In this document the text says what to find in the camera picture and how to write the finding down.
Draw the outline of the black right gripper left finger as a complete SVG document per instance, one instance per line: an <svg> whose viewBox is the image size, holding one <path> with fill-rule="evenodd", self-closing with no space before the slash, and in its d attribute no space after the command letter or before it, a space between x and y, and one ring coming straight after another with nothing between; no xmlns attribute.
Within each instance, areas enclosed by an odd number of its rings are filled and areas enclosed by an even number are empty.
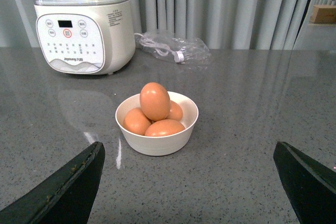
<svg viewBox="0 0 336 224"><path fill-rule="evenodd" d="M87 223L105 149L94 142L30 192L1 210L1 223Z"/></svg>

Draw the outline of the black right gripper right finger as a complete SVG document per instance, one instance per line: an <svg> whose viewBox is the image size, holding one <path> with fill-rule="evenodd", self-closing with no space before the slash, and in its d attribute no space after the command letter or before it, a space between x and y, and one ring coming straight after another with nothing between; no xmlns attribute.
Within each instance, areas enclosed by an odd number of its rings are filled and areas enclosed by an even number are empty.
<svg viewBox="0 0 336 224"><path fill-rule="evenodd" d="M273 159L300 223L335 223L335 172L286 142Z"/></svg>

